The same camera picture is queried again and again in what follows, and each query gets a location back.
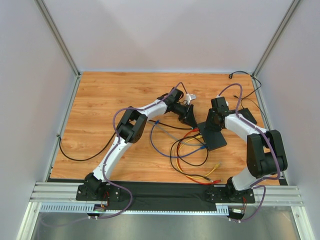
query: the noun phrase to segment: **red cable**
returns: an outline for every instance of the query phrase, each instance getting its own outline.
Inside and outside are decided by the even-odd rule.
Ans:
[[[183,138],[185,138],[186,136],[188,136],[189,134],[193,133],[193,132],[196,132],[198,131],[199,129],[198,128],[195,128],[195,129],[192,129],[191,131],[187,132]],[[176,151],[178,152],[179,151],[179,148],[180,148],[180,144],[181,142],[178,143],[178,146],[176,147]],[[178,163],[178,166],[179,168],[183,171],[181,165],[180,165],[180,162],[179,162],[179,158],[177,158],[177,163]],[[191,177],[188,177],[187,175],[185,175],[188,179],[190,179],[191,181],[197,183],[197,184],[201,184],[201,185],[213,185],[213,184],[218,184],[221,182],[221,180],[215,180],[213,182],[209,182],[209,183],[204,183],[204,182],[200,182],[200,181],[197,181],[197,180],[194,180],[193,178]]]

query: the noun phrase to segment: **wooden tabletop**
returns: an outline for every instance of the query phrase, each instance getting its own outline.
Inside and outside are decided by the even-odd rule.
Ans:
[[[133,106],[142,107],[153,102],[157,97],[168,93],[178,82],[183,82],[187,91],[196,95],[194,115],[198,123],[204,122],[210,100],[220,91],[232,84],[240,83],[243,95],[254,90],[249,75],[235,74],[232,79],[228,74],[195,74],[195,73],[136,73],[136,72],[85,72],[81,78],[72,110],[62,136],[62,149],[75,159],[85,159],[99,152],[114,133],[112,118],[119,109]],[[239,87],[233,86],[223,93],[229,102],[229,108],[235,109],[239,96]],[[249,99],[257,103],[256,95]],[[257,125],[263,127],[259,109],[250,100],[243,100],[244,107],[248,107]],[[178,116],[172,112],[159,116],[154,120],[176,127],[187,127],[178,121]],[[176,172],[170,165],[168,157],[160,155],[150,143],[152,124],[147,123],[141,139],[133,144],[120,159],[111,175],[111,180],[117,181],[147,181],[147,182],[180,182],[191,181],[181,173]],[[163,127],[176,138],[182,138],[188,131]],[[210,151],[207,162],[200,167],[181,163],[182,168],[189,174],[204,175],[221,163],[209,177],[212,180],[221,179],[223,183],[231,176],[238,174],[246,166],[246,143],[235,133],[223,129],[222,134],[227,146]],[[170,147],[175,142],[159,128],[155,128],[153,141],[164,154],[169,154]],[[189,153],[197,146],[184,146],[181,153]],[[65,158],[59,151],[53,165],[51,178],[83,179],[101,162],[109,148],[99,156],[88,161],[72,161]],[[206,158],[206,151],[200,150],[186,157],[193,164],[199,164]],[[264,181],[267,185],[278,185],[278,181]]]

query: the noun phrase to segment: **gray floor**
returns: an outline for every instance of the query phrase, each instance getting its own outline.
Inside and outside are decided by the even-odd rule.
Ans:
[[[247,207],[246,216],[255,208]],[[46,224],[83,218],[83,213],[45,213]],[[84,220],[64,227],[37,223],[33,240],[299,240],[290,207],[263,207],[250,221],[229,222],[225,216],[123,214]]]

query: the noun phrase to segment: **white backdrop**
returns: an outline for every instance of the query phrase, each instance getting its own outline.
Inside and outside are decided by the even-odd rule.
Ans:
[[[45,0],[81,71],[253,71],[291,0]]]
[[[282,134],[286,177],[299,187],[315,239],[320,239],[319,9],[319,0],[301,1],[258,76],[271,123]]]
[[[32,0],[0,0],[1,239],[43,181],[75,77]]]

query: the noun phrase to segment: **blue cable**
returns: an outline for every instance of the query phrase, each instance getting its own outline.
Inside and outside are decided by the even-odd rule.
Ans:
[[[163,152],[160,152],[160,151],[157,149],[157,147],[154,145],[154,142],[152,141],[152,133],[153,133],[153,131],[154,131],[154,129],[155,129],[155,126],[156,126],[158,123],[159,123],[159,120],[157,120],[157,121],[154,123],[154,125],[152,126],[152,128],[151,128],[151,132],[150,132],[150,142],[151,142],[151,145],[152,145],[152,147],[153,147],[158,153],[160,153],[162,156],[167,157],[167,158],[170,158],[169,155],[166,155],[166,154],[164,154]],[[192,151],[192,152],[190,152],[190,153],[188,153],[188,154],[186,154],[186,155],[180,156],[180,157],[181,157],[181,158],[187,157],[187,156],[189,156],[189,155],[191,155],[191,154],[194,154],[195,152],[197,152],[197,151],[199,151],[199,150],[201,150],[201,149],[205,149],[205,148],[206,148],[205,146],[201,146],[201,147],[199,147],[198,149],[196,149],[196,150],[194,150],[194,151]]]

